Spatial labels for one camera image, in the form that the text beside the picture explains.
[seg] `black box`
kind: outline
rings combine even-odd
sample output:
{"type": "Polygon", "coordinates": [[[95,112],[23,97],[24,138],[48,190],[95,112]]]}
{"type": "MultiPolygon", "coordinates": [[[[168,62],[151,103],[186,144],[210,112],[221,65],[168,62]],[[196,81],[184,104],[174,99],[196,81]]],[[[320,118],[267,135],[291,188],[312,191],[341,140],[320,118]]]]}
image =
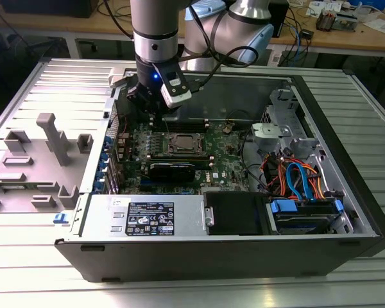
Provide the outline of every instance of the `black box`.
{"type": "Polygon", "coordinates": [[[99,0],[0,0],[6,13],[89,18],[99,0]]]}
{"type": "Polygon", "coordinates": [[[270,24],[274,26],[272,37],[280,37],[281,29],[289,8],[287,0],[270,0],[268,10],[271,13],[270,24]]]}

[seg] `warning label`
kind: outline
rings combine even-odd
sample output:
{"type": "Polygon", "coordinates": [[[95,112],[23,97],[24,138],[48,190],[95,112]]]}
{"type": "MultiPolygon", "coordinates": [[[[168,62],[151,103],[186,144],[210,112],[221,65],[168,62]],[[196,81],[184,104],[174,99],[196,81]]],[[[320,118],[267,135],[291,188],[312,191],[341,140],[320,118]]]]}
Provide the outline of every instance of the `warning label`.
{"type": "Polygon", "coordinates": [[[174,203],[131,202],[128,204],[126,234],[174,235],[174,203]]]}

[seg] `motherboard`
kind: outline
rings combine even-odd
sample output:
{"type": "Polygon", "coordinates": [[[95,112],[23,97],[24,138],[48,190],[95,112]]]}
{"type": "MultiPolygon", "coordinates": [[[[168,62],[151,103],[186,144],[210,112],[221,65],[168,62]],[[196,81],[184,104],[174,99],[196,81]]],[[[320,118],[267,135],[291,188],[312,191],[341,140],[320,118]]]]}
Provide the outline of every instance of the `motherboard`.
{"type": "Polygon", "coordinates": [[[248,191],[239,149],[243,130],[226,124],[148,123],[130,126],[119,139],[121,194],[203,194],[248,191]]]}

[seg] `black wire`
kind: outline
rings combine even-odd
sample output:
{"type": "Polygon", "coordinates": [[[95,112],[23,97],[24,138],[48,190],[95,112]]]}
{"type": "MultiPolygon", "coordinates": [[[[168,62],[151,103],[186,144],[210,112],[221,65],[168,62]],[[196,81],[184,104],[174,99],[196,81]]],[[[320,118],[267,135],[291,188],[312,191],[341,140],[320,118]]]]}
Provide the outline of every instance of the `black wire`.
{"type": "MultiPolygon", "coordinates": [[[[224,65],[226,65],[228,67],[244,68],[244,67],[248,67],[248,66],[254,64],[258,60],[258,57],[259,57],[258,52],[254,48],[252,48],[250,46],[236,47],[236,48],[230,50],[223,58],[220,58],[218,56],[218,53],[211,48],[210,38],[208,37],[207,32],[205,32],[203,24],[201,23],[200,18],[198,17],[197,13],[195,12],[194,8],[191,5],[189,6],[189,10],[191,12],[192,18],[194,19],[194,22],[196,23],[198,29],[201,31],[201,33],[202,33],[202,35],[204,37],[204,41],[205,41],[205,44],[207,45],[207,48],[206,48],[206,50],[204,52],[202,52],[202,53],[200,53],[198,55],[185,56],[183,58],[179,58],[179,61],[182,62],[182,61],[192,60],[192,59],[196,59],[196,58],[201,58],[203,56],[206,56],[208,53],[210,53],[211,57],[213,57],[213,59],[215,59],[215,61],[218,62],[217,66],[215,67],[215,70],[217,70],[221,66],[221,64],[224,64],[224,65]],[[228,60],[228,57],[232,53],[234,53],[234,52],[236,52],[238,50],[244,50],[244,49],[253,51],[254,54],[255,54],[255,60],[251,61],[249,64],[228,64],[228,63],[226,63],[226,61],[228,60]]],[[[214,73],[215,73],[215,71],[213,70],[210,73],[210,76],[206,78],[206,80],[203,82],[202,85],[205,85],[208,82],[208,80],[212,77],[212,75],[214,75],[214,73]]]]}
{"type": "Polygon", "coordinates": [[[6,19],[4,19],[4,17],[1,15],[0,13],[0,19],[14,32],[14,34],[16,34],[24,43],[25,45],[27,46],[27,48],[32,52],[32,53],[35,53],[36,55],[38,55],[34,49],[31,48],[31,46],[26,42],[26,40],[20,35],[19,32],[17,32],[17,30],[15,28],[12,27],[11,24],[9,24],[6,19]]]}
{"type": "Polygon", "coordinates": [[[248,62],[247,64],[243,64],[243,65],[230,64],[229,65],[230,67],[242,67],[242,68],[248,67],[250,65],[253,65],[258,60],[258,57],[259,57],[258,51],[256,49],[254,49],[253,47],[250,47],[250,46],[235,47],[235,48],[231,49],[229,52],[227,52],[225,54],[225,56],[221,59],[221,61],[217,63],[215,68],[212,69],[210,74],[203,81],[200,82],[200,87],[203,87],[208,81],[210,81],[210,79],[213,77],[213,75],[216,73],[216,71],[219,69],[219,67],[228,59],[228,57],[230,55],[232,55],[233,53],[235,53],[236,51],[239,51],[239,50],[250,50],[254,53],[255,58],[251,62],[248,62]]]}
{"type": "Polygon", "coordinates": [[[118,23],[116,17],[114,16],[113,12],[111,11],[110,6],[108,5],[108,0],[103,0],[103,2],[105,5],[105,8],[108,11],[108,14],[110,15],[111,19],[114,21],[114,24],[117,26],[117,28],[119,28],[120,31],[124,33],[124,35],[126,35],[130,40],[132,40],[134,38],[134,36],[129,34],[126,30],[124,30],[123,27],[121,27],[121,25],[118,23]]]}
{"type": "Polygon", "coordinates": [[[227,114],[227,116],[225,117],[226,120],[228,120],[230,118],[230,116],[232,116],[234,113],[236,112],[241,112],[242,114],[245,114],[249,119],[252,120],[252,116],[250,115],[250,113],[246,110],[243,110],[243,109],[234,109],[233,111],[231,111],[229,114],[227,114]]]}
{"type": "MultiPolygon", "coordinates": [[[[102,12],[101,11],[101,7],[105,5],[104,2],[101,2],[99,5],[97,5],[97,12],[99,12],[101,15],[104,15],[104,16],[110,16],[110,14],[105,13],[105,12],[102,12]]],[[[129,8],[130,5],[123,5],[123,6],[120,6],[118,9],[115,10],[115,13],[114,13],[114,17],[129,17],[131,16],[131,13],[128,13],[128,14],[121,14],[119,12],[119,10],[122,10],[123,8],[129,8]]]]}
{"type": "Polygon", "coordinates": [[[250,164],[247,168],[251,168],[253,166],[261,166],[261,164],[250,164]]]}
{"type": "MultiPolygon", "coordinates": [[[[303,50],[301,50],[301,52],[298,54],[298,60],[297,60],[297,62],[299,62],[299,61],[305,59],[305,58],[307,57],[307,55],[308,55],[308,52],[309,52],[309,46],[311,45],[312,40],[311,40],[311,39],[310,39],[310,40],[307,40],[307,39],[306,39],[306,41],[307,41],[307,47],[305,47],[303,50]]],[[[293,56],[289,56],[290,53],[291,53],[291,52],[289,52],[289,53],[284,57],[285,60],[282,61],[281,64],[283,64],[285,61],[287,61],[287,64],[288,64],[290,61],[293,61],[293,60],[294,60],[294,58],[296,57],[296,54],[293,55],[293,56]]]]}
{"type": "Polygon", "coordinates": [[[243,163],[243,166],[244,166],[244,170],[252,177],[254,178],[258,183],[259,183],[259,190],[264,190],[264,193],[267,193],[267,194],[270,194],[270,192],[266,189],[264,183],[257,177],[255,176],[250,170],[248,170],[249,167],[253,166],[254,164],[252,165],[249,165],[247,167],[247,165],[245,164],[245,161],[244,161],[244,145],[245,145],[245,142],[246,142],[246,139],[248,137],[248,135],[250,134],[251,132],[251,127],[248,129],[248,131],[245,133],[245,136],[244,136],[244,140],[243,140],[243,143],[241,145],[241,149],[240,149],[240,158],[241,158],[241,162],[243,163]]]}

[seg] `robotic arm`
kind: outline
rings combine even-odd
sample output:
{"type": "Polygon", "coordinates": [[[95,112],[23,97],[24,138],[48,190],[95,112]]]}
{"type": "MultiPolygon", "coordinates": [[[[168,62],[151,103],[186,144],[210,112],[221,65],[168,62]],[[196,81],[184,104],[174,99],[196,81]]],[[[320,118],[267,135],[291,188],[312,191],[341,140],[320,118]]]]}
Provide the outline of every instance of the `robotic arm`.
{"type": "MultiPolygon", "coordinates": [[[[273,26],[268,24],[268,3],[237,0],[226,11],[222,0],[131,0],[138,83],[128,91],[127,98],[159,117],[176,110],[199,91],[197,83],[185,79],[177,57],[180,10],[189,7],[185,55],[204,56],[209,43],[213,52],[224,55],[237,46],[249,46],[261,53],[273,33],[273,26]],[[201,29],[195,17],[200,18],[201,29]]],[[[236,51],[230,57],[244,63],[255,60],[251,50],[236,51]]]]}

